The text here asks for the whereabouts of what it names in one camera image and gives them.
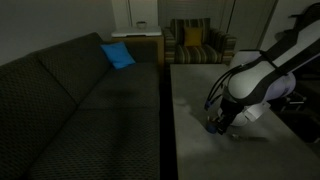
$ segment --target blue pillow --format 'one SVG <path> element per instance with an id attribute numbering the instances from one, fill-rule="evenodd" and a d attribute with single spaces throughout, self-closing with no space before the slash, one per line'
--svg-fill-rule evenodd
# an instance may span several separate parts
<path id="1" fill-rule="evenodd" d="M 121 69 L 135 63 L 124 42 L 103 44 L 101 48 L 116 69 Z"/>

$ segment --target patterned armchair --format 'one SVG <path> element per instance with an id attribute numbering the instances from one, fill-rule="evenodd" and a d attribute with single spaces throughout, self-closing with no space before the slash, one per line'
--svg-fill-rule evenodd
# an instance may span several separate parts
<path id="1" fill-rule="evenodd" d="M 184 45 L 184 28 L 202 28 L 200 46 Z M 165 80 L 170 78 L 170 64 L 228 64 L 234 55 L 236 38 L 210 28 L 210 18 L 172 19 L 163 29 L 165 38 Z"/>

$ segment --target table surface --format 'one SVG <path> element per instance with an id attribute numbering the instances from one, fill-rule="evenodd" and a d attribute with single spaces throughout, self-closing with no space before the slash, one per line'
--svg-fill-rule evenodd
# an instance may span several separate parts
<path id="1" fill-rule="evenodd" d="M 219 103 L 204 103 L 222 64 L 171 65 L 179 179 L 320 179 L 320 159 L 271 110 L 224 135 L 205 129 Z M 268 142 L 231 140 L 227 134 L 262 136 Z"/>
<path id="2" fill-rule="evenodd" d="M 150 26 L 145 29 L 136 27 L 123 27 L 111 33 L 112 37 L 128 37 L 128 36 L 161 36 L 162 31 L 160 26 Z"/>

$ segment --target couch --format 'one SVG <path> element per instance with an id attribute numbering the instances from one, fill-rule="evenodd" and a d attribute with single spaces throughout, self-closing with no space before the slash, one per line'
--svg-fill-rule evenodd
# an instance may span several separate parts
<path id="1" fill-rule="evenodd" d="M 159 179 L 157 45 L 126 43 L 136 63 L 115 69 L 104 43 L 94 32 L 0 67 L 0 179 Z"/>
<path id="2" fill-rule="evenodd" d="M 186 45 L 185 28 L 201 28 L 200 45 Z M 234 55 L 236 37 L 212 28 L 210 18 L 171 19 L 163 29 L 165 38 L 165 79 L 170 79 L 171 64 L 229 64 Z"/>

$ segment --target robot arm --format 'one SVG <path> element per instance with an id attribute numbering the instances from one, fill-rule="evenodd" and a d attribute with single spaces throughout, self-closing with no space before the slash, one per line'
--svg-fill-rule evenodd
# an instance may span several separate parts
<path id="1" fill-rule="evenodd" d="M 223 82 L 228 78 L 222 93 L 220 117 L 215 122 L 217 131 L 220 134 L 226 132 L 241 112 L 257 118 L 264 112 L 261 107 L 268 108 L 266 101 L 291 93 L 295 87 L 292 72 L 320 55 L 319 37 L 320 20 L 291 32 L 266 52 L 238 52 L 230 70 L 218 80 Z M 209 93 L 205 109 L 214 103 L 211 100 L 216 92 L 214 88 Z"/>

